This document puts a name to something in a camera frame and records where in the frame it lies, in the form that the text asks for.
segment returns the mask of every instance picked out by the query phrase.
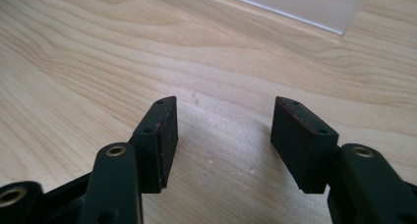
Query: light wood surface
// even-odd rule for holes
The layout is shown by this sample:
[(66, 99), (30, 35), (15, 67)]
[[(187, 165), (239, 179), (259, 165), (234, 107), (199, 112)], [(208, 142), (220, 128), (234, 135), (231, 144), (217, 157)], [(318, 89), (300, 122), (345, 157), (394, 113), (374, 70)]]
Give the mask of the light wood surface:
[(0, 0), (0, 187), (46, 192), (178, 97), (180, 140), (146, 223), (330, 223), (269, 144), (303, 102), (417, 184), (417, 0), (367, 0), (340, 37), (233, 0)]

